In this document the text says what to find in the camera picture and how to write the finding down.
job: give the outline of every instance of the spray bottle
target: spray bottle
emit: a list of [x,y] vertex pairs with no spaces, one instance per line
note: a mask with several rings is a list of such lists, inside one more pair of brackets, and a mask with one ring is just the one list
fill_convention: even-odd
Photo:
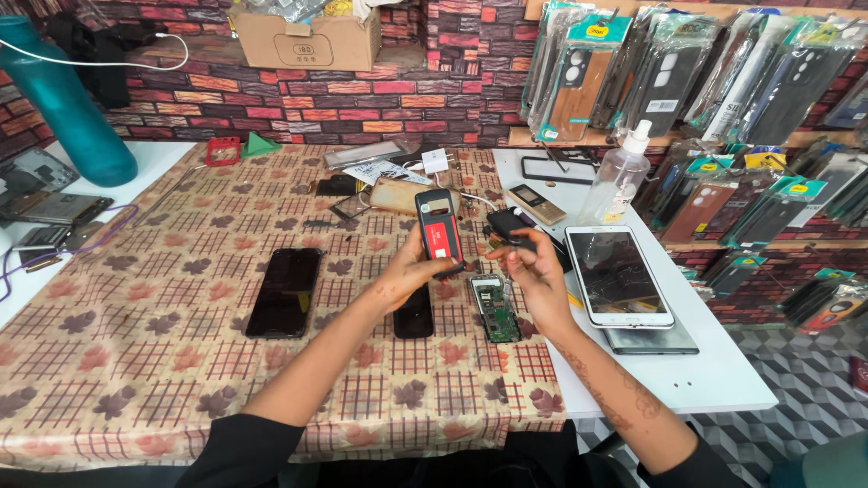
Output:
[[576,225],[616,225],[621,221],[651,169],[651,163],[644,155],[650,141],[650,129],[650,121],[639,121],[618,149],[603,156],[594,184],[575,219]]

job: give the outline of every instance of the plaid tablecloth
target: plaid tablecloth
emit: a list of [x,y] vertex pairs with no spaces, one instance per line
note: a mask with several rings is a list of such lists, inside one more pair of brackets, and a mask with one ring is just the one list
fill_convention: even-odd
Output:
[[[290,145],[199,169],[143,225],[69,259],[0,330],[0,463],[69,470],[192,462],[211,420],[239,411],[370,286],[415,222],[375,209],[337,228],[305,227],[339,221],[328,210],[338,197],[307,194],[330,175],[320,158],[328,149]],[[460,169],[443,184],[503,208],[491,152],[452,152]],[[197,145],[135,203],[147,209],[204,154]],[[384,317],[323,399],[293,461],[442,455],[503,446],[508,431],[562,428],[562,397],[521,289],[514,296],[524,340],[493,346],[484,338],[467,278],[499,273],[479,256],[485,212],[480,202],[460,210],[472,270],[430,283],[434,335],[396,339]],[[249,340],[242,331],[262,274],[282,247],[327,252],[311,322],[300,340]]]

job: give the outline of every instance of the brown leather phone case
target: brown leather phone case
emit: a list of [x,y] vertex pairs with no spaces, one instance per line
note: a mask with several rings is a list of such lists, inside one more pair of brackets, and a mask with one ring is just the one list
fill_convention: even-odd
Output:
[[555,141],[580,141],[584,137],[589,123],[569,120],[590,119],[613,52],[568,48],[563,58],[565,65],[558,75],[555,105],[547,120],[557,132]]
[[700,182],[687,199],[687,204],[672,219],[661,237],[661,242],[692,242],[694,232],[702,230],[698,227],[708,224],[734,191],[735,188],[729,184]]

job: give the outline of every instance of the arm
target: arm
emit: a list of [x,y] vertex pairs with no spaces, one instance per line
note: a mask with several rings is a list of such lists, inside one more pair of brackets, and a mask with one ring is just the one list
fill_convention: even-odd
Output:
[[451,258],[425,260],[417,224],[373,285],[270,379],[241,414],[212,422],[205,449],[175,488],[271,485],[374,324],[427,286],[433,274],[456,264]]
[[281,424],[304,426],[377,321],[404,304],[454,258],[425,260],[422,232],[413,226],[385,272],[344,309],[242,410]]
[[696,434],[575,323],[569,311],[563,270],[549,238],[529,228],[513,234],[530,238],[538,254],[524,248],[517,252],[500,248],[485,257],[500,260],[522,287],[524,301],[540,333],[567,360],[651,474],[684,462],[696,450]]

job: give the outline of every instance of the geometric patterned floor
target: geometric patterned floor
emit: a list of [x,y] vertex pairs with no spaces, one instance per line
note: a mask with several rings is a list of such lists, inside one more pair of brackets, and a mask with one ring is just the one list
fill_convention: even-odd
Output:
[[[836,326],[819,336],[789,329],[730,332],[778,404],[764,411],[683,415],[729,468],[750,486],[768,486],[775,463],[815,445],[868,429],[868,398],[847,382],[850,356],[868,357],[868,329]],[[611,432],[602,419],[575,422],[580,452]],[[625,446],[613,457],[635,476],[635,455]]]

